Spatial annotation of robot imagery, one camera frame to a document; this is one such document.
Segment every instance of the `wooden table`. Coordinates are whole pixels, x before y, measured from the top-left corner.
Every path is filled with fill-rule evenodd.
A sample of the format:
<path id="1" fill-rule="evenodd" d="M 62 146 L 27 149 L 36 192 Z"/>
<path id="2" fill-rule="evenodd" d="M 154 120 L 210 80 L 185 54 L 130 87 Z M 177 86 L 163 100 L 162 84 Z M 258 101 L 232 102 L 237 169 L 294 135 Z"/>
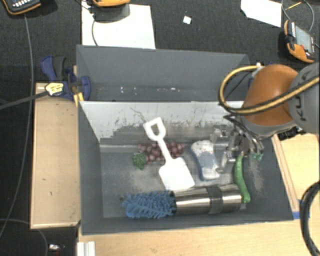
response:
<path id="1" fill-rule="evenodd" d="M 37 93 L 43 86 L 37 84 Z M 76 123 L 73 102 L 48 96 L 35 101 L 32 229 L 74 227 L 80 220 Z M 274 136 L 272 142 L 291 206 L 297 208 L 297 198 L 319 180 L 319 142 L 311 134 L 281 142 Z M 320 246 L 319 195 L 309 226 Z M 78 240 L 95 241 L 97 256 L 309 256 L 299 220 L 108 235 L 79 232 Z"/>

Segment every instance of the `white cable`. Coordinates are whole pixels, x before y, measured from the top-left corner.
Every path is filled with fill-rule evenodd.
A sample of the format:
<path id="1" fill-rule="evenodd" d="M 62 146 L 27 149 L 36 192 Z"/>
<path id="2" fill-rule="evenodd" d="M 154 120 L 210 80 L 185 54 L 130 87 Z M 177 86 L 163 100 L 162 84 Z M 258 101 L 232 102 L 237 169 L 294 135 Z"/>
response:
<path id="1" fill-rule="evenodd" d="M 16 218 L 9 218 L 9 219 L 6 219 L 6 218 L 0 218 L 0 222 L 15 222 L 15 223 L 22 223 L 22 224 L 26 224 L 26 225 L 29 225 L 28 222 L 24 221 L 24 220 L 21 220 L 21 219 L 16 219 Z M 48 255 L 48 241 L 46 239 L 46 236 L 45 234 L 40 230 L 40 229 L 36 229 L 37 232 L 40 233 L 40 235 L 42 236 L 42 239 L 44 241 L 44 245 L 45 245 L 45 253 L 44 253 L 44 256 L 47 256 Z"/>

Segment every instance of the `green vegetable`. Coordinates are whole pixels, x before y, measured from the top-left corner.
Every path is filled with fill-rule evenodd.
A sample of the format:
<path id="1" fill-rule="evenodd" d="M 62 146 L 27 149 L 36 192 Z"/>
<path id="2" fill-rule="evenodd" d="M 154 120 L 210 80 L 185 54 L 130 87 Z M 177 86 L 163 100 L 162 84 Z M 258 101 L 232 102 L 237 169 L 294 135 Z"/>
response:
<path id="1" fill-rule="evenodd" d="M 239 154 L 235 161 L 233 178 L 234 178 L 235 184 L 237 184 L 237 186 L 239 187 L 239 191 L 242 196 L 242 202 L 244 204 L 248 204 L 251 200 L 251 197 L 242 173 L 242 160 L 243 160 L 243 155 Z"/>
<path id="2" fill-rule="evenodd" d="M 146 156 L 144 153 L 136 153 L 132 156 L 133 165 L 142 170 L 146 165 Z"/>

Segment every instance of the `metal thermos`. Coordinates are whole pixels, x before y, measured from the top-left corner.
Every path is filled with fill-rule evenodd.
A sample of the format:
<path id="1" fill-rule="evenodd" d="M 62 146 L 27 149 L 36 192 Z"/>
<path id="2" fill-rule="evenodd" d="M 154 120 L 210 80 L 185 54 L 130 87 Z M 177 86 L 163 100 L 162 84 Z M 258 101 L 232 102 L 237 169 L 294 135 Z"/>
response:
<path id="1" fill-rule="evenodd" d="M 195 187 L 172 193 L 176 203 L 176 216 L 235 212 L 239 210 L 242 201 L 235 184 Z"/>

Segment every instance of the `black floor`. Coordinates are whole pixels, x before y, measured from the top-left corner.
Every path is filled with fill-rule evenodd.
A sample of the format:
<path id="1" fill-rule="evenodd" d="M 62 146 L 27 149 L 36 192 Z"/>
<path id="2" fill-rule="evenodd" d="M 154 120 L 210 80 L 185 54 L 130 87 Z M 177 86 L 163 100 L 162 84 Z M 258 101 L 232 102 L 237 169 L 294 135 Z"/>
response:
<path id="1" fill-rule="evenodd" d="M 240 0 L 132 0 L 151 6 L 155 44 L 158 49 L 196 50 L 248 54 L 250 62 L 281 63 L 300 70 L 306 64 L 286 51 L 283 29 L 247 19 L 240 11 Z M 284 0 L 288 7 L 295 3 Z M 311 34 L 319 44 L 320 3 L 312 1 L 315 21 Z M 303 3 L 288 10 L 303 28 L 312 16 Z M 192 24 L 182 23 L 184 15 Z M 74 0 L 54 0 L 53 4 L 26 15 L 34 62 L 35 81 L 45 80 L 40 61 L 47 55 L 66 56 L 67 65 L 76 64 L 76 44 L 81 43 L 81 10 Z M 316 58 L 319 61 L 319 50 Z M 24 16 L 7 14 L 0 4 L 0 104 L 30 94 L 31 64 Z M 26 139 L 27 103 L 0 110 L 0 219 L 6 218 L 15 195 Z M 22 182 L 11 218 L 29 220 L 32 164 L 32 122 Z M 49 244 L 64 245 L 61 256 L 75 254 L 75 228 L 45 230 Z M 0 239 L 0 255 L 41 256 L 45 242 L 39 233 L 23 223 L 9 222 Z"/>

